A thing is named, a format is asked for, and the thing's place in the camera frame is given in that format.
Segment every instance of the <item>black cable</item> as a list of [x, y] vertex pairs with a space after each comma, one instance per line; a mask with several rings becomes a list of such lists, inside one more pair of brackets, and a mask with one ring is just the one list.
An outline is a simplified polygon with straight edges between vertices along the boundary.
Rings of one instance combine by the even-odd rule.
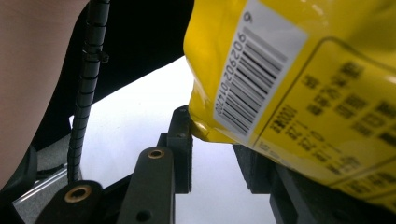
[[79, 180], [79, 163], [90, 116], [91, 105], [99, 75], [100, 63], [108, 56], [102, 51], [110, 0], [91, 0], [88, 5], [87, 30], [82, 50], [83, 65], [78, 83], [78, 96], [73, 127], [67, 152], [67, 178], [69, 183]]

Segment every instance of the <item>white barcode label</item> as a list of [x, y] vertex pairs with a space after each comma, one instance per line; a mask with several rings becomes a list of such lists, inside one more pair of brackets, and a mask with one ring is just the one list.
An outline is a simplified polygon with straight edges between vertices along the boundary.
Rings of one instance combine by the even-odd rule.
[[248, 140], [306, 39], [269, 7], [247, 1], [222, 72], [215, 120]]

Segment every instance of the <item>yellow package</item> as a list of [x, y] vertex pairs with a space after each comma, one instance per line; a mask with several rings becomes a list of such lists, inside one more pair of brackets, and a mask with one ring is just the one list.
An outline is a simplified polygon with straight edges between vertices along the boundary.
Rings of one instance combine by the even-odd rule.
[[194, 134], [396, 212], [396, 2], [195, 0]]

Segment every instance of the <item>yellow plastic bag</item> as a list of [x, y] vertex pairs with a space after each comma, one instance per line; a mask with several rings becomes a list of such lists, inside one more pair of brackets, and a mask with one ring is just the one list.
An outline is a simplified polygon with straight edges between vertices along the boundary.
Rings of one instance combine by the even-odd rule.
[[195, 0], [194, 134], [396, 212], [396, 2]]

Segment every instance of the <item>skin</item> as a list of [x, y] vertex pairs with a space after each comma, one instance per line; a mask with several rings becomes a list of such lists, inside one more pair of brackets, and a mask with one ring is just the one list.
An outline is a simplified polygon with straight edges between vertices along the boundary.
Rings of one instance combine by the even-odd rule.
[[0, 0], [0, 189], [15, 172], [61, 73], [88, 0]]

